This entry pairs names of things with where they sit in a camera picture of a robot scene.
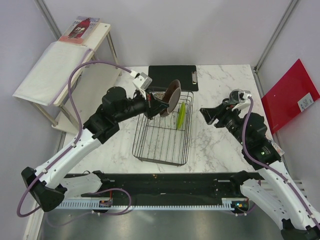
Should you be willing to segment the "red floral plate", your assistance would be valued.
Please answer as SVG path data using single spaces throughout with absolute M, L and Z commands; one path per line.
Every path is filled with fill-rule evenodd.
M 169 106 L 160 113 L 160 117 L 165 118 L 173 112 L 179 102 L 181 91 L 181 83 L 178 79 L 169 84 L 162 98 L 162 101 L 168 103 Z

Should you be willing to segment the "lime green plate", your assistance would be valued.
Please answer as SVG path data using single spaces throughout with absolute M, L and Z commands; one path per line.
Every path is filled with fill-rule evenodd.
M 176 121 L 176 129 L 177 130 L 180 130 L 183 127 L 185 115 L 186 115 L 186 103 L 183 101 L 180 104 L 178 117 L 177 117 L 177 121 Z

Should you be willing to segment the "dark wire dish rack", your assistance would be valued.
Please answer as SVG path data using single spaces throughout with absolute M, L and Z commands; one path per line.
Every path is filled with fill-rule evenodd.
M 177 117 L 182 102 L 186 104 L 185 118 L 177 130 Z M 142 162 L 183 166 L 188 162 L 192 133 L 194 93 L 182 91 L 173 112 L 148 119 L 143 114 L 137 119 L 132 155 Z

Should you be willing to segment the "dark green mug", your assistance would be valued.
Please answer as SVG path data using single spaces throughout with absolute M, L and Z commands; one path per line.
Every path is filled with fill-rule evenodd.
M 228 98 L 225 98 L 222 100 L 223 103 L 227 103 L 229 105 L 237 105 L 239 103 L 242 103 L 244 101 L 243 99 L 243 91 L 241 89 L 234 89 L 230 94 Z

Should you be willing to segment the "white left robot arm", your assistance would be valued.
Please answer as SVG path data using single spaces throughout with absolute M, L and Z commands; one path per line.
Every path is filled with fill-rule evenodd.
M 168 107 L 168 103 L 151 92 L 143 96 L 137 90 L 134 98 L 127 98 L 124 88 L 110 88 L 73 141 L 37 168 L 26 167 L 21 172 L 27 191 L 44 212 L 52 211 L 64 199 L 82 194 L 106 196 L 110 185 L 99 177 L 100 171 L 68 179 L 65 176 L 84 157 L 115 135 L 120 129 L 120 122 L 140 114 L 152 118 Z

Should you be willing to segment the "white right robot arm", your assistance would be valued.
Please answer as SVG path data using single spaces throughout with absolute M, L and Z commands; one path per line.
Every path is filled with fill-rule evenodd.
M 266 137 L 264 117 L 253 113 L 254 101 L 248 98 L 249 110 L 241 118 L 236 107 L 227 101 L 217 107 L 200 108 L 208 125 L 226 128 L 242 145 L 244 159 L 268 183 L 276 196 L 264 190 L 246 171 L 234 175 L 229 191 L 245 196 L 267 214 L 280 229 L 284 240 L 318 240 L 320 213 L 300 191 L 281 156 Z

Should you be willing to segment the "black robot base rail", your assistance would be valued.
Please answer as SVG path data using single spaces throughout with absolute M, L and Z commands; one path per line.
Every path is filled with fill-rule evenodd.
M 222 173 L 103 173 L 100 191 L 111 189 L 118 204 L 220 204 L 222 199 L 243 199 L 240 183 L 262 177 L 253 172 Z

